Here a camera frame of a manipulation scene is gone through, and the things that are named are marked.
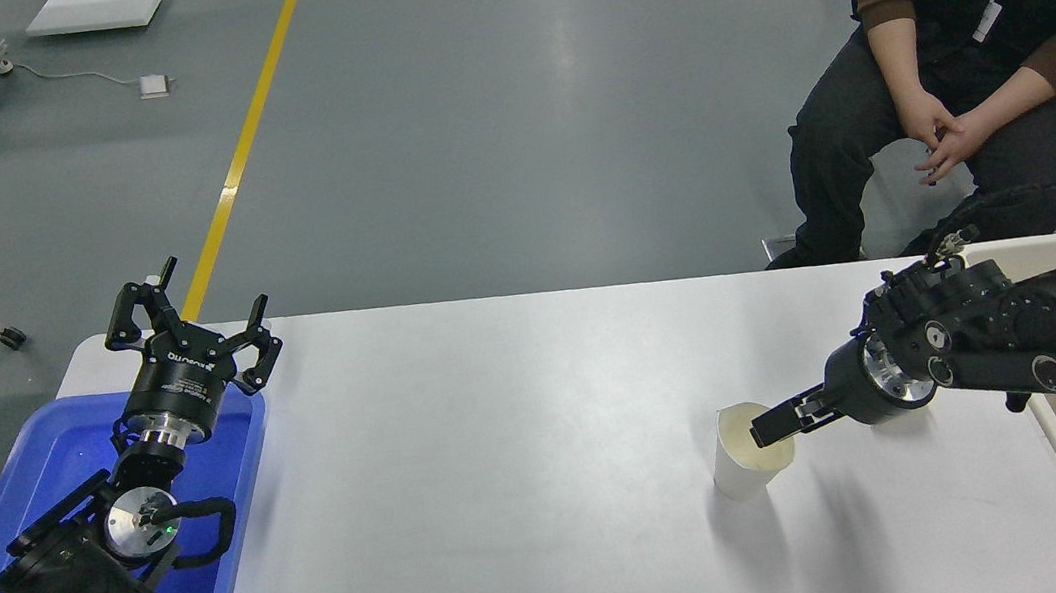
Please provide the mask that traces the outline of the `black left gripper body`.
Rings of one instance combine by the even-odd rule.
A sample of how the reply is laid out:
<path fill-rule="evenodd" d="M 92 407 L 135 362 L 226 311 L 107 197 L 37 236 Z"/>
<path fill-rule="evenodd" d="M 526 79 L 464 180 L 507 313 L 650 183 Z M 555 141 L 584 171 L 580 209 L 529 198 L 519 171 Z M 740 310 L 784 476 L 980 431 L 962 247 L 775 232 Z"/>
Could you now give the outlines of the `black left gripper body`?
<path fill-rule="evenodd" d="M 197 434 L 214 431 L 216 412 L 235 374 L 231 355 L 210 357 L 225 337 L 190 326 L 181 338 L 161 331 L 143 345 L 143 365 L 122 416 L 129 420 L 170 415 L 188 421 Z"/>

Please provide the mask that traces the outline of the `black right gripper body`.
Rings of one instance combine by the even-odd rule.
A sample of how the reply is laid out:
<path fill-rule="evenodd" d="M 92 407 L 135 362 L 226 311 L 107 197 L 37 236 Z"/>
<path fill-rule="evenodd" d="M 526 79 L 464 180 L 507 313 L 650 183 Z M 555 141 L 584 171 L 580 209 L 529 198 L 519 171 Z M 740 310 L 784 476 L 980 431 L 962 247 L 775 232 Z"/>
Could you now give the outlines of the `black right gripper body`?
<path fill-rule="evenodd" d="M 824 366 L 823 389 L 833 410 L 872 426 L 892 417 L 895 407 L 865 370 L 864 356 L 862 339 L 851 339 L 831 352 Z"/>

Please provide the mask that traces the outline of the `person's left hand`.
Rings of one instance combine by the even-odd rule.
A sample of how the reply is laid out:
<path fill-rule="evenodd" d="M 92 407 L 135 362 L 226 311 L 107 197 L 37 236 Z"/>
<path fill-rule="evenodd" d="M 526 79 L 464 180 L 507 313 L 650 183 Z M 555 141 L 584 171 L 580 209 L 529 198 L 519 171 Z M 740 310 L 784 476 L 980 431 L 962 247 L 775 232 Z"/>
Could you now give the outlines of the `person's left hand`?
<path fill-rule="evenodd" d="M 995 128 L 987 121 L 967 116 L 963 122 L 936 131 L 926 145 L 926 159 L 914 166 L 919 184 L 932 186 L 947 177 L 957 166 L 972 159 L 988 142 Z"/>

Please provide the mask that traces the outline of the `person's right hand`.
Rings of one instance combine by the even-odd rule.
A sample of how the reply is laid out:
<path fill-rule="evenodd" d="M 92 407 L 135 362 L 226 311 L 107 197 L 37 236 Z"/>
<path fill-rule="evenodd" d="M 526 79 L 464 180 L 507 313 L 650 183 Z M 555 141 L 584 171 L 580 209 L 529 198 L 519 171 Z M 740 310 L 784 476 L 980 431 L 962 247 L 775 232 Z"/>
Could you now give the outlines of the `person's right hand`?
<path fill-rule="evenodd" d="M 897 87 L 890 90 L 890 96 L 905 135 L 932 152 L 938 150 L 947 134 L 964 131 L 964 126 L 954 119 L 953 113 L 941 100 L 920 84 Z"/>

